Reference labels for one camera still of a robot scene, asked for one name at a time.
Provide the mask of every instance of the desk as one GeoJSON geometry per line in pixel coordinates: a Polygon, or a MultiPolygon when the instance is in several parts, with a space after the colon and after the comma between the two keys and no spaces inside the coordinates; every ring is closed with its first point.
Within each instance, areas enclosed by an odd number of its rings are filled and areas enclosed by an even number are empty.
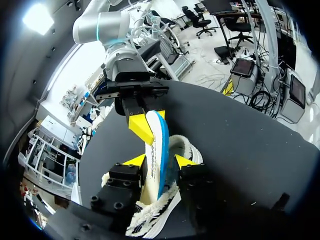
{"type": "MultiPolygon", "coordinates": [[[[304,196],[315,173],[318,149],[297,132],[265,114],[219,92],[176,81],[159,98],[166,109],[170,135],[186,136],[203,156],[216,184],[217,197],[272,207],[283,192],[290,195],[290,212],[304,196]]],[[[143,142],[128,129],[124,116],[112,110],[87,146],[79,165],[82,204],[101,189],[101,177],[116,163],[145,151],[143,142]]],[[[195,234],[180,202],[159,238],[195,234]]]]}
{"type": "Polygon", "coordinates": [[[189,25],[187,24],[187,22],[184,20],[184,18],[186,18],[186,15],[183,14],[179,17],[176,18],[176,21],[179,21],[180,19],[184,22],[184,26],[182,26],[182,29],[181,30],[184,30],[184,29],[187,29],[189,27],[189,25]]]}

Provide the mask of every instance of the floor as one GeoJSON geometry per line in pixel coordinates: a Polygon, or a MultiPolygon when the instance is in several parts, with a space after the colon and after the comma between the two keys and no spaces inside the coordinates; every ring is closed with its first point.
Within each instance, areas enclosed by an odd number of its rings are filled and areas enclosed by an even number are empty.
{"type": "MultiPolygon", "coordinates": [[[[238,35],[237,32],[230,32],[227,28],[224,30],[228,39],[238,35]]],[[[201,35],[201,39],[198,39],[196,36],[198,31],[198,28],[189,27],[183,30],[178,36],[179,39],[189,41],[190,46],[186,46],[186,49],[190,54],[188,54],[187,57],[190,61],[195,60],[192,70],[183,78],[182,82],[220,92],[230,76],[230,70],[233,65],[230,60],[230,65],[220,64],[220,61],[218,61],[219,57],[214,51],[215,47],[226,45],[224,36],[221,29],[217,28],[216,32],[212,31],[213,36],[204,33],[201,35]]],[[[259,28],[256,29],[256,36],[259,36],[259,28]]],[[[263,42],[263,36],[264,33],[261,33],[261,44],[263,42]]],[[[236,44],[237,40],[231,42],[231,46],[235,46],[236,44]]],[[[247,41],[242,42],[241,46],[243,48],[237,53],[237,57],[242,54],[245,48],[249,49],[250,54],[254,51],[254,45],[247,41]]],[[[265,37],[264,46],[268,50],[267,36],[265,37]]],[[[308,94],[316,76],[316,62],[312,59],[311,52],[304,41],[296,42],[296,47],[297,58],[295,70],[306,87],[306,94],[308,94]]],[[[311,106],[307,105],[305,114],[297,124],[290,124],[282,119],[279,119],[278,121],[288,128],[300,133],[306,141],[309,141],[320,149],[319,106],[320,97],[316,99],[315,104],[312,104],[311,106]]]]}

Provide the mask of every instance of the white sneaker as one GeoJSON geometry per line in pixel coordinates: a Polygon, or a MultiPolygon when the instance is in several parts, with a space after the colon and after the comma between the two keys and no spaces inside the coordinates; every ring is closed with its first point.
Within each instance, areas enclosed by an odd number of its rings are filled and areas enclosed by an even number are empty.
{"type": "Polygon", "coordinates": [[[126,236],[142,237],[146,239],[155,238],[164,228],[172,210],[181,200],[179,189],[176,184],[179,167],[175,161],[178,154],[196,164],[203,163],[201,153],[189,140],[181,135],[174,135],[169,138],[169,160],[166,175],[166,185],[172,182],[167,192],[163,193],[158,201],[144,205],[137,202],[139,211],[132,217],[131,224],[127,228],[126,236]]]}

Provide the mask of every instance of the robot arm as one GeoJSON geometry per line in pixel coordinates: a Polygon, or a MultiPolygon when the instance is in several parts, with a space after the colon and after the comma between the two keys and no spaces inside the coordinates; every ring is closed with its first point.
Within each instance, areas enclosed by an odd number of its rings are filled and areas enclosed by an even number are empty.
{"type": "Polygon", "coordinates": [[[77,44],[100,41],[106,45],[115,39],[123,39],[128,30],[130,17],[127,12],[109,12],[122,0],[92,0],[83,14],[74,22],[73,39],[77,44]]]}

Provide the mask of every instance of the bolt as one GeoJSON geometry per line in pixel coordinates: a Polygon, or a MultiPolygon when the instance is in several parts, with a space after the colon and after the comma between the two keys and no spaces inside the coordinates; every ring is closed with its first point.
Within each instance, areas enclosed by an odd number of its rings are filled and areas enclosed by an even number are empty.
{"type": "Polygon", "coordinates": [[[122,202],[116,202],[114,205],[113,205],[114,209],[115,210],[121,210],[124,208],[124,205],[122,204],[122,202]]]}
{"type": "Polygon", "coordinates": [[[91,226],[89,224],[83,224],[82,227],[81,227],[81,231],[82,232],[87,232],[91,230],[91,226]]]}

